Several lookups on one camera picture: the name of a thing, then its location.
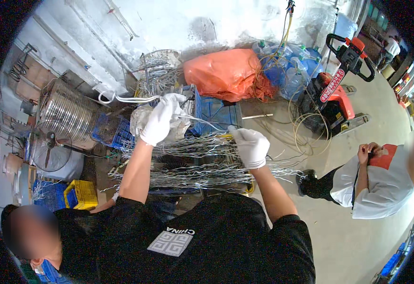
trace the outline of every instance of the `white glove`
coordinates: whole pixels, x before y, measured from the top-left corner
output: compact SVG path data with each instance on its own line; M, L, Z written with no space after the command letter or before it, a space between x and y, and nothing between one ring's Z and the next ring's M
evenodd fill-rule
M117 198L119 198L119 192L117 191L114 196L112 197L112 199L117 202Z
M186 101L182 94L166 94L153 109L146 127L141 133L141 139L147 144L156 146L164 140L170 130L170 119L173 115L180 115L180 103Z
M238 152L247 169L258 169L265 166L270 142L260 132L251 129L236 129L232 125L228 128L238 147Z

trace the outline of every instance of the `concrete floor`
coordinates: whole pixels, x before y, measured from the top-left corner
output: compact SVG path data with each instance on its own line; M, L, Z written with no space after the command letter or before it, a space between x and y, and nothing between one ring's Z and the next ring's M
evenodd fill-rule
M314 149L300 147L302 151L315 156L306 160L305 155L293 158L292 161L301 161L294 168L315 169L319 178L356 155L360 144L403 144L410 132L406 111L398 105L393 90L381 74L376 74L375 79L367 83L348 73L342 83L357 88L357 93L350 97L355 113L368 113L372 119L352 132L331 139L323 153L324 140L315 142L313 146L317 148ZM288 104L285 102L242 102L241 107L243 116L261 114L265 110L273 113L272 118L278 121L289 121ZM269 154L272 157L282 151L278 159L300 155L294 146L292 124L279 124L267 119L268 128L272 131L270 134L263 128L265 123L264 118L244 120L244 128L260 131L269 139ZM301 140L314 141L311 132L303 126L298 130L298 135ZM295 183L282 181L281 184L294 200L300 218L310 230L318 284L370 283L374 274L382 269L395 252L395 246L406 238L406 229L414 217L414 197L391 217L359 220L352 219L351 209L326 200L300 197ZM261 198L259 190L252 196Z

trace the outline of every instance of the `orange plastic bag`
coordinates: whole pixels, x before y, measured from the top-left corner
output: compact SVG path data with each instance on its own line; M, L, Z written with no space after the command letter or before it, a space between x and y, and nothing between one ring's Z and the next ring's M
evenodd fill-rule
M252 49L231 49L203 55L185 62L183 71L188 84L195 84L199 94L237 102L241 99L272 94L270 89L259 94L253 88L256 71L261 63ZM270 87L264 76L259 76L259 85Z

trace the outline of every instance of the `fan blade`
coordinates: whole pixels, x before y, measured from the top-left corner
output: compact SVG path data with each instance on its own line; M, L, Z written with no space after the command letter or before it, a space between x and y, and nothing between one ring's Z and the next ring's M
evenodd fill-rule
M46 154L46 162L44 163L44 167L45 169L47 169L47 164L49 163L49 155L51 154L51 148L49 148L47 150L47 154Z

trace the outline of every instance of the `metal coil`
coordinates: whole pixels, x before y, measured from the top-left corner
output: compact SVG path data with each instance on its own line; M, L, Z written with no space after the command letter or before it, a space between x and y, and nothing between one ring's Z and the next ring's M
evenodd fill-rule
M40 121L61 123L68 130L73 146L89 150L96 144L91 134L98 118L98 110L98 105L57 79L49 93L49 99L41 107ZM57 123L52 127L56 134L62 131Z

